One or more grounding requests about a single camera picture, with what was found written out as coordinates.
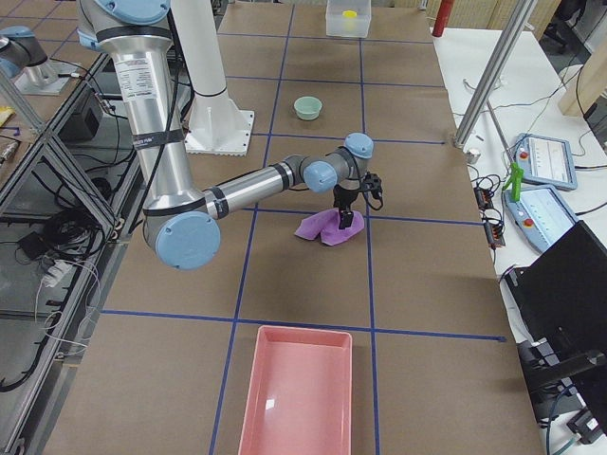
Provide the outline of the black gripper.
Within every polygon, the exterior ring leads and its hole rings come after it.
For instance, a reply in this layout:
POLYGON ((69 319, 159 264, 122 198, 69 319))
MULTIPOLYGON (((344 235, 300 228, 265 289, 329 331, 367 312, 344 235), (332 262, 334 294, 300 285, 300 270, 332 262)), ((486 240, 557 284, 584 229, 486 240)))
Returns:
POLYGON ((352 226, 354 220, 352 205, 358 199, 359 193, 359 188, 344 188, 342 185, 336 185, 333 188, 333 207, 339 210, 339 230, 345 230, 352 226))

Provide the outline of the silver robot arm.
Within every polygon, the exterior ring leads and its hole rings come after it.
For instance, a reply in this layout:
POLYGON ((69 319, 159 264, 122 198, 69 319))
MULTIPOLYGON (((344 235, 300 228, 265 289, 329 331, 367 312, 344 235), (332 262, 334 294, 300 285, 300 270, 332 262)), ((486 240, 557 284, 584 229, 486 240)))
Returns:
POLYGON ((243 154, 254 121, 230 98, 211 4, 82 1, 78 12, 82 44, 113 61, 146 182, 144 237, 166 265, 207 264, 220 247, 220 219, 298 185, 331 191, 342 229, 354 222, 357 198, 380 197, 367 169, 374 144, 362 133, 328 155, 291 155, 198 189, 189 153, 243 154))

